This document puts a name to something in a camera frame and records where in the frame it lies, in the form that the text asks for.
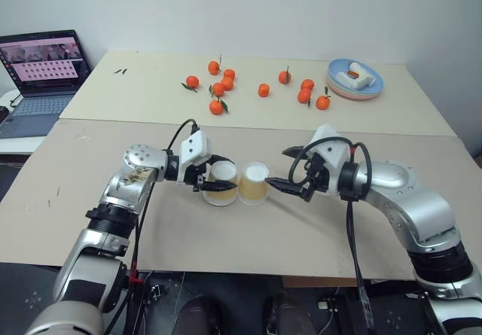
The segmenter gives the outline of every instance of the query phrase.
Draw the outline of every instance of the wooden board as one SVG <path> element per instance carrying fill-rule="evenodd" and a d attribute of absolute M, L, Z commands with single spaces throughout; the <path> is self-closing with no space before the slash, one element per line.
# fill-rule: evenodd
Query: wooden board
<path fill-rule="evenodd" d="M 454 136 L 404 65 L 373 65 L 385 81 L 376 99 L 351 101 L 332 94 L 331 107 L 320 111 L 298 103 L 297 94 L 305 78 L 316 82 L 313 101 L 323 94 L 327 62 L 224 56 L 222 68 L 236 70 L 235 88 L 223 97 L 230 113 L 215 116 L 208 110 L 208 88 L 222 76 L 208 73 L 212 59 L 109 51 L 61 118 L 179 124 L 192 117 L 205 126 L 305 130 L 330 123 L 342 132 Z M 278 74 L 287 65 L 293 80 L 282 85 Z M 127 71 L 115 74 L 118 69 Z M 181 85 L 188 75 L 200 79 L 198 93 Z M 258 96 L 261 83 L 271 86 L 267 98 Z"/>
<path fill-rule="evenodd" d="M 282 150 L 307 143 L 313 134 L 202 123 L 201 128 L 213 153 L 233 159 L 239 170 L 260 160 L 271 175 L 282 177 L 291 165 Z M 120 168 L 125 149 L 135 143 L 165 148 L 175 130 L 165 124 L 60 120 L 0 204 L 0 261 L 61 265 L 88 224 L 86 210 L 97 205 Z M 423 184 L 440 192 L 480 266 L 481 172 L 457 137 L 344 134 L 364 142 L 374 160 L 409 163 Z M 337 199 L 315 195 L 306 203 L 275 190 L 262 206 L 237 200 L 217 208 L 189 187 L 159 183 L 142 232 L 139 268 L 352 278 L 345 211 L 346 203 Z M 366 203 L 355 204 L 355 233 L 367 279 L 413 278 L 388 221 Z"/>

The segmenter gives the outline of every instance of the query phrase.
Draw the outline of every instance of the cup with liquid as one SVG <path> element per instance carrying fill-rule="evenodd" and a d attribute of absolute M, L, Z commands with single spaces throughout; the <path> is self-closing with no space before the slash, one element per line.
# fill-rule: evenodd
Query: cup with liquid
<path fill-rule="evenodd" d="M 260 205 L 268 197 L 269 186 L 264 181 L 270 175 L 266 164 L 250 162 L 244 167 L 238 184 L 238 197 L 247 205 Z"/>
<path fill-rule="evenodd" d="M 234 163 L 229 160 L 220 160 L 211 166 L 208 181 L 229 181 L 237 184 L 238 173 Z M 222 192 L 203 191 L 204 199 L 214 206 L 227 206 L 236 200 L 236 188 Z"/>

